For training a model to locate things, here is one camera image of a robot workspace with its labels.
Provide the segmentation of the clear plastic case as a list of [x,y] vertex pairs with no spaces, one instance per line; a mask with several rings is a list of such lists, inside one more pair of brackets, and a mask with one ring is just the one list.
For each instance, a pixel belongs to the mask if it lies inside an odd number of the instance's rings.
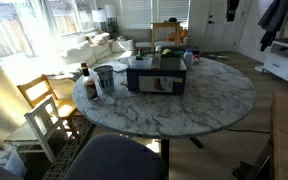
[[135,56],[128,58],[131,69],[150,69],[152,64],[151,57],[144,57],[142,60],[137,60]]

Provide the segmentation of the dark blue cardboard box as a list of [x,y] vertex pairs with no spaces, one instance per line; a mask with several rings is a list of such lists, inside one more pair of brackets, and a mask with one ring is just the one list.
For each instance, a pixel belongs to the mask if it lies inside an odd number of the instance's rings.
[[127,68],[129,91],[180,95],[186,83],[186,65],[179,55],[152,58],[150,69]]

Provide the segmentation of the grey metal tin can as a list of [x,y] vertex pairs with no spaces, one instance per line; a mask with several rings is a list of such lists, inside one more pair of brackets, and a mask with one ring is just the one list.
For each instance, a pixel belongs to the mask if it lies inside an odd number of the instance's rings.
[[103,93],[110,93],[114,90],[113,67],[111,65],[98,66],[94,69],[94,73]]

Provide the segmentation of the dark sauce bottle red cap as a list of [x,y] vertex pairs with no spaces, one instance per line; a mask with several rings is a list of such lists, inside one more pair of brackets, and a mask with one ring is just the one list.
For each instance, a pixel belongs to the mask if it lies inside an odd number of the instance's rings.
[[94,100],[98,97],[97,89],[94,79],[90,76],[89,69],[86,63],[81,64],[81,70],[83,72],[83,86],[86,89],[87,97],[90,100]]

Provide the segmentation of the white plastic bottle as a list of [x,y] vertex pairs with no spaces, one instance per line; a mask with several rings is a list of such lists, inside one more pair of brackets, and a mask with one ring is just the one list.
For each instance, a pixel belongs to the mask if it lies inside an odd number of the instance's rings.
[[186,68],[191,69],[193,65],[193,59],[194,59],[192,51],[190,49],[187,49],[183,55],[183,58],[184,58],[184,63],[186,65]]

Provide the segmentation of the white sectional sofa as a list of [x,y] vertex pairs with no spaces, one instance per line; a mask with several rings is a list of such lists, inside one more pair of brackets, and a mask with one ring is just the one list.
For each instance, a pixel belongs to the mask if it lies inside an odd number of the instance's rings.
[[85,62],[95,66],[107,61],[134,56],[138,48],[145,54],[151,52],[152,30],[125,29],[116,40],[106,39],[106,34],[98,34],[90,40],[85,39],[61,55],[65,65],[78,67]]

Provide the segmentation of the round white marble table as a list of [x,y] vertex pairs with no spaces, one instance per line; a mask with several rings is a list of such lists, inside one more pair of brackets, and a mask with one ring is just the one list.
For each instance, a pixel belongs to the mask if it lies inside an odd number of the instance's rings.
[[116,73],[115,89],[87,98],[81,80],[73,102],[90,122],[121,134],[152,139],[195,137],[220,131],[242,120],[253,108],[256,90],[237,69],[207,58],[187,72],[181,95],[133,93]]

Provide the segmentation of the patterned floor rug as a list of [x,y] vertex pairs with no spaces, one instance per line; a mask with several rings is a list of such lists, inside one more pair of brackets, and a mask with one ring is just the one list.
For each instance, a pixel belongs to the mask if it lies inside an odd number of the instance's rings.
[[66,142],[56,157],[55,162],[46,171],[42,180],[62,180],[66,171],[69,169],[75,157],[86,144],[95,128],[95,126],[89,120],[83,117],[74,117],[73,123],[78,134],[80,135],[80,138]]

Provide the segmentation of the white table lamp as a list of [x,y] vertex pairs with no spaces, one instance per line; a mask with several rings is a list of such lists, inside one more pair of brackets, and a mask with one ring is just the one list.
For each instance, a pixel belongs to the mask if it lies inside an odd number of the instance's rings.
[[96,9],[92,11],[93,21],[98,23],[102,31],[106,31],[106,11],[104,9]]

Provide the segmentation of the white entry door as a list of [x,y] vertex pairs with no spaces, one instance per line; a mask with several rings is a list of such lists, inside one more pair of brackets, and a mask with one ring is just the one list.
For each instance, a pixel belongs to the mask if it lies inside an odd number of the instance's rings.
[[226,18],[228,0],[211,0],[203,44],[205,52],[233,51],[247,0],[239,0],[233,21]]

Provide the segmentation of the yellow wooden child chair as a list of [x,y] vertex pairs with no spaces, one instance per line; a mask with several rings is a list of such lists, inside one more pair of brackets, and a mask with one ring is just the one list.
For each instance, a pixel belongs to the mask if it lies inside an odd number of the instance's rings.
[[31,80],[30,82],[18,85],[17,88],[32,108],[34,108],[45,98],[51,96],[55,101],[59,116],[64,121],[66,131],[70,132],[74,138],[79,137],[72,120],[73,116],[77,112],[72,99],[59,99],[44,74]]

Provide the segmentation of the white wooden child chair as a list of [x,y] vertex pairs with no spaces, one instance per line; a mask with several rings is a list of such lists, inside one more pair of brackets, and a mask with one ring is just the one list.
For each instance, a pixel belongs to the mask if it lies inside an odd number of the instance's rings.
[[69,136],[63,126],[62,117],[59,116],[54,99],[48,96],[38,103],[32,110],[24,114],[26,121],[12,132],[5,142],[13,146],[39,145],[40,149],[19,150],[19,153],[40,153],[46,154],[48,160],[53,163],[56,157],[48,143],[52,135],[59,131],[64,140]]

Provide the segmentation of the white drawer cabinet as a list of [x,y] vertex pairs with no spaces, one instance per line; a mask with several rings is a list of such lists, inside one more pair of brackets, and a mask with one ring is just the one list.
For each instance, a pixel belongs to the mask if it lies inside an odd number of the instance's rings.
[[263,69],[288,81],[288,42],[275,40],[266,56]]

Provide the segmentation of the dark hanging coat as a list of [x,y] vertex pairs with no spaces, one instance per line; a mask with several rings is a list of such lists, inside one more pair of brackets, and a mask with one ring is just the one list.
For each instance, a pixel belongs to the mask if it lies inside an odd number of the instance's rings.
[[273,0],[258,22],[258,25],[265,30],[265,34],[260,41],[261,51],[264,51],[275,40],[276,34],[282,26],[287,11],[288,0]]

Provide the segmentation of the tall wooden chair frame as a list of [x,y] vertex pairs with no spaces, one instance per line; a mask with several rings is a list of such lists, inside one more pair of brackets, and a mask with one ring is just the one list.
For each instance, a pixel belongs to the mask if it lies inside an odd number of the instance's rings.
[[151,24],[151,53],[155,53],[155,38],[164,39],[169,33],[175,33],[175,45],[180,45],[180,23],[179,22],[158,22]]

